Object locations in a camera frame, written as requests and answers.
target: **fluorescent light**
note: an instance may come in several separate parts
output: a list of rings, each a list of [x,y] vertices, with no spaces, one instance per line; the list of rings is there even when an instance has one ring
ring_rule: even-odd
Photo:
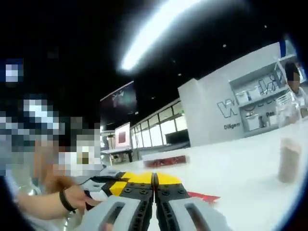
[[[132,47],[124,57],[121,68],[131,70],[177,16],[201,1],[203,0],[169,0],[162,5],[141,30],[141,33],[137,35]]]

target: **display screen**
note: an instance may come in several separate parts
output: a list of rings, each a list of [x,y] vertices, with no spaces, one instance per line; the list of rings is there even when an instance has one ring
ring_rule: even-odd
[[[137,112],[134,82],[130,82],[101,99],[101,123],[109,125]]]

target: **red paper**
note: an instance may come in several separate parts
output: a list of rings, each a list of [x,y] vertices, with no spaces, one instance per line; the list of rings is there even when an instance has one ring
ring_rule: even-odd
[[[171,166],[177,164],[186,164],[186,156],[175,156],[165,159],[156,159],[156,160],[145,160],[144,162],[145,167],[163,167],[163,166]]]
[[[200,194],[200,193],[196,193],[196,192],[187,192],[189,196],[191,197],[199,197],[202,200],[209,202],[209,203],[213,203],[215,202],[217,199],[219,199],[219,196],[209,196],[209,195],[204,195],[204,194]]]
[[[122,131],[119,133],[119,143],[125,143],[126,141],[126,132]]]

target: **desk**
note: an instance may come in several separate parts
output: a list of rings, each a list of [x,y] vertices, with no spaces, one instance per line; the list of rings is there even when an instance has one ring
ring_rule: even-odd
[[[101,151],[101,154],[109,155],[110,158],[112,155],[128,154],[129,162],[133,162],[132,148],[118,148],[118,149],[104,150],[104,151]]]
[[[302,124],[303,135],[308,131],[308,121]],[[147,159],[188,155],[190,163],[180,166],[151,169],[164,172],[182,180],[186,190],[221,198],[215,205],[234,231],[279,230],[292,212],[301,192],[307,169],[308,152],[301,156],[298,179],[293,184],[278,181],[280,139],[298,130],[292,126],[236,141],[170,152],[149,154]],[[142,173],[142,161],[116,165],[113,169]],[[157,231],[153,206],[153,218],[148,231]]]

